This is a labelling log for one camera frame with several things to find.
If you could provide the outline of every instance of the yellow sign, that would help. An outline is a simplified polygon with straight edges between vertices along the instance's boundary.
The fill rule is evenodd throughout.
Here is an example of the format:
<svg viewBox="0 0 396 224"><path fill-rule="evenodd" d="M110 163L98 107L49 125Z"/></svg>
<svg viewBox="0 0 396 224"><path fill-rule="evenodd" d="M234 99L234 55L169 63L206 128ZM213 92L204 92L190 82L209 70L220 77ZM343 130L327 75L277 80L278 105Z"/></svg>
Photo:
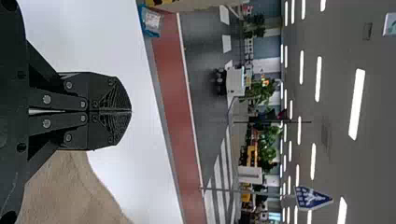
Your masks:
<svg viewBox="0 0 396 224"><path fill-rule="evenodd" d="M171 4L179 0L146 0L146 5L149 7L156 7L163 4Z"/></svg>

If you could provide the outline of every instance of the person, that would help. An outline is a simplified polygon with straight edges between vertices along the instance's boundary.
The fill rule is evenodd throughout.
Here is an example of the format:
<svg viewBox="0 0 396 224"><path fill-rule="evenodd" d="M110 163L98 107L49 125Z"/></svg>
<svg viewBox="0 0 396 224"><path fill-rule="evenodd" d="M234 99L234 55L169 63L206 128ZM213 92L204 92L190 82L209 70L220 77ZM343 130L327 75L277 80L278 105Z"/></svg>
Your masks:
<svg viewBox="0 0 396 224"><path fill-rule="evenodd" d="M280 113L277 114L277 118L278 119L289 119L289 117L288 117L288 109L283 109L282 111L280 111Z"/></svg>

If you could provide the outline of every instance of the beige floor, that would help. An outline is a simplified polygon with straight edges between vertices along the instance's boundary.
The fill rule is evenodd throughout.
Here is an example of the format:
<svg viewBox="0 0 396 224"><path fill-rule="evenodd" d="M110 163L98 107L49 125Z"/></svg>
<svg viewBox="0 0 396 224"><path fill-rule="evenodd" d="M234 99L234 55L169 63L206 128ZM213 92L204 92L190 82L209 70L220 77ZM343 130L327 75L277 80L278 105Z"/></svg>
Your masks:
<svg viewBox="0 0 396 224"><path fill-rule="evenodd" d="M85 152L57 152L26 184L19 224L131 224Z"/></svg>

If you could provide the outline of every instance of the blue road sign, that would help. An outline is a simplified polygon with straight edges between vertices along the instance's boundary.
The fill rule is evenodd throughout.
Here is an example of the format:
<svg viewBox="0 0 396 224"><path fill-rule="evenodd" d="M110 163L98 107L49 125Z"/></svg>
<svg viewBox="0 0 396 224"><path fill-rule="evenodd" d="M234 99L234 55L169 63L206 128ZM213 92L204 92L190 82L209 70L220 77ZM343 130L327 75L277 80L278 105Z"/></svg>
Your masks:
<svg viewBox="0 0 396 224"><path fill-rule="evenodd" d="M294 188L297 206L301 211L313 211L333 203L332 197L307 187Z"/></svg>

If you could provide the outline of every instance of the bolt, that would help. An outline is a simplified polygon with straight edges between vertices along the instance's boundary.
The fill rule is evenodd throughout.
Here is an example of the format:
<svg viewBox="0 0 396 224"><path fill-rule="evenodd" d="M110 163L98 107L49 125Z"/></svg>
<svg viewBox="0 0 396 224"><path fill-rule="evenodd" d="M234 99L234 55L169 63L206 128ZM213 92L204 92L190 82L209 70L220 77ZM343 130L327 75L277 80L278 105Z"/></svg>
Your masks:
<svg viewBox="0 0 396 224"><path fill-rule="evenodd" d="M66 82L66 88L67 88L68 90L71 90L71 89L73 88L73 83L71 83L71 82Z"/></svg>
<svg viewBox="0 0 396 224"><path fill-rule="evenodd" d="M114 142L113 137L108 137L107 141L109 144L113 144Z"/></svg>
<svg viewBox="0 0 396 224"><path fill-rule="evenodd" d="M19 144L17 145L17 151L20 152L20 153L26 151L26 148L27 148L27 146L26 146L26 144L24 144L24 143L19 143Z"/></svg>
<svg viewBox="0 0 396 224"><path fill-rule="evenodd" d="M49 105L49 104L50 104L50 101L51 101L50 96L44 95L44 97L43 97L43 103L44 103L45 105Z"/></svg>
<svg viewBox="0 0 396 224"><path fill-rule="evenodd" d="M72 141L72 134L68 133L66 135L66 137L64 138L64 140L66 140L66 142L71 142Z"/></svg>
<svg viewBox="0 0 396 224"><path fill-rule="evenodd" d="M50 127L50 120L49 119L44 119L43 120L43 127L48 129Z"/></svg>
<svg viewBox="0 0 396 224"><path fill-rule="evenodd" d="M113 86L115 84L114 78L109 78L107 82L109 86Z"/></svg>
<svg viewBox="0 0 396 224"><path fill-rule="evenodd" d="M99 104L97 101L93 101L92 106L93 106L93 108L97 108L99 106Z"/></svg>
<svg viewBox="0 0 396 224"><path fill-rule="evenodd" d="M96 116L92 116L92 122L96 123L98 121L98 118Z"/></svg>
<svg viewBox="0 0 396 224"><path fill-rule="evenodd" d="M25 79L26 78L26 73L24 71L18 71L17 77L19 79Z"/></svg>

